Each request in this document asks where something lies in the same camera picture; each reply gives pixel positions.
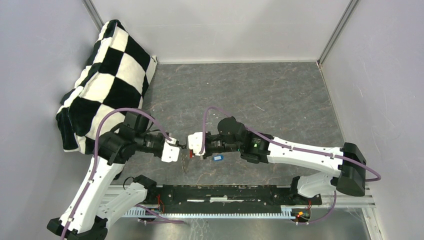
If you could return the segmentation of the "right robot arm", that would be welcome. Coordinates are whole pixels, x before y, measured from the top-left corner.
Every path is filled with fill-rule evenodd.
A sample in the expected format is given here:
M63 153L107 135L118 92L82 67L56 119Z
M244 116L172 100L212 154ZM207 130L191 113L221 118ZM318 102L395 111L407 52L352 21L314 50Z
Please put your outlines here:
M193 153L209 157L238 152L242 159L253 164L286 164L315 170L315 174L293 178L288 196L295 204L323 192L337 191L353 197L365 195L367 162L354 143L320 147L289 142L248 128L234 117L222 119L217 131L217 134L205 133L200 148Z

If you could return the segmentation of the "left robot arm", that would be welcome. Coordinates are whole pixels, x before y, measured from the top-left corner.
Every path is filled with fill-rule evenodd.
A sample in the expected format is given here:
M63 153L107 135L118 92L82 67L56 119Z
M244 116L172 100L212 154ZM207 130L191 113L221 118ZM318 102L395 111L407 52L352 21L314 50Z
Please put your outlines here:
M89 169L66 211L47 224L62 240L103 240L111 226L137 204L157 198L155 181L140 175L118 196L101 204L110 184L136 153L152 153L163 162L178 160L183 148L148 113L118 108L100 121Z

